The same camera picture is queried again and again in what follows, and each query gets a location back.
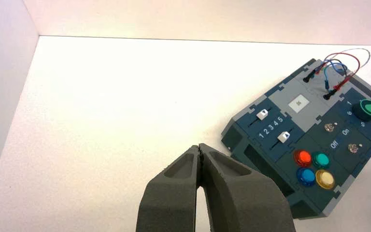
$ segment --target control panel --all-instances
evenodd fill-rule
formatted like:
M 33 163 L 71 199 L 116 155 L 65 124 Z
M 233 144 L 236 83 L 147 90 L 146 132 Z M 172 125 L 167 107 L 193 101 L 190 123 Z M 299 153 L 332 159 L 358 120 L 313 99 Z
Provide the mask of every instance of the control panel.
M 308 61 L 222 133 L 231 157 L 274 180 L 294 218 L 328 216 L 371 158 L 371 86 L 353 74 L 327 97 L 321 66 Z M 343 81 L 333 65 L 324 72 Z

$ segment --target white wire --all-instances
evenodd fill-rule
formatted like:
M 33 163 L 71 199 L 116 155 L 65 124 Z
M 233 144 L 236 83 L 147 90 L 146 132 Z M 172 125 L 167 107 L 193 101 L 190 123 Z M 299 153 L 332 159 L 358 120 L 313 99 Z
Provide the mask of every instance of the white wire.
M 341 51 L 341 52 L 347 52 L 347 51 L 352 51 L 352 50 L 364 50 L 364 51 L 368 52 L 368 59 L 366 60 L 366 62 L 365 62 L 363 65 L 360 66 L 360 69 L 361 69 L 361 68 L 362 68 L 363 66 L 365 66 L 365 65 L 369 62 L 369 60 L 371 59 L 371 52 L 370 52 L 368 49 L 363 48 L 363 47 L 357 47 L 357 48 L 346 49 L 346 50 L 343 50 L 343 51 Z

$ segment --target white table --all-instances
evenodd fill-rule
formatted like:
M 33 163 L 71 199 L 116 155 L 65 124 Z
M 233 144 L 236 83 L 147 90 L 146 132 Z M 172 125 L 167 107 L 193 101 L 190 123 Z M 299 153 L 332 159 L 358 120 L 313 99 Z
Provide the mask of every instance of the white table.
M 234 114 L 347 48 L 41 37 L 0 159 L 0 231 L 134 231 L 151 178 L 197 143 L 229 154 Z M 358 75 L 371 84 L 371 61 Z M 202 189 L 196 223 L 209 231 Z M 371 160 L 328 218 L 295 225 L 371 231 Z

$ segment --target red button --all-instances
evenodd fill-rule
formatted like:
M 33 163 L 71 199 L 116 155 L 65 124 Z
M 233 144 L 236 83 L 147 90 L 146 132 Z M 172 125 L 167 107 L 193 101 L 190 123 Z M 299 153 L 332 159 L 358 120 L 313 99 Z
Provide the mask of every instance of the red button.
M 311 154 L 305 150 L 298 150 L 294 153 L 295 162 L 301 167 L 311 165 Z

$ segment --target round button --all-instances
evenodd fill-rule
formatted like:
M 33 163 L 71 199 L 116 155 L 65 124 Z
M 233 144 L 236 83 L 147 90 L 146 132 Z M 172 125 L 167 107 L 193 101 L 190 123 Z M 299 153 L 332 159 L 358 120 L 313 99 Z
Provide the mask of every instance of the round button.
M 299 168 L 297 177 L 299 182 L 305 186 L 312 186 L 315 184 L 315 174 L 310 168 Z
M 318 168 L 327 168 L 329 167 L 329 158 L 326 154 L 322 152 L 315 152 L 312 155 L 312 160 L 314 165 Z
M 308 167 L 311 165 L 311 154 L 305 150 L 298 150 L 294 153 L 295 162 L 301 167 Z
M 316 182 L 324 189 L 332 189 L 335 186 L 335 179 L 333 175 L 323 169 L 316 171 Z

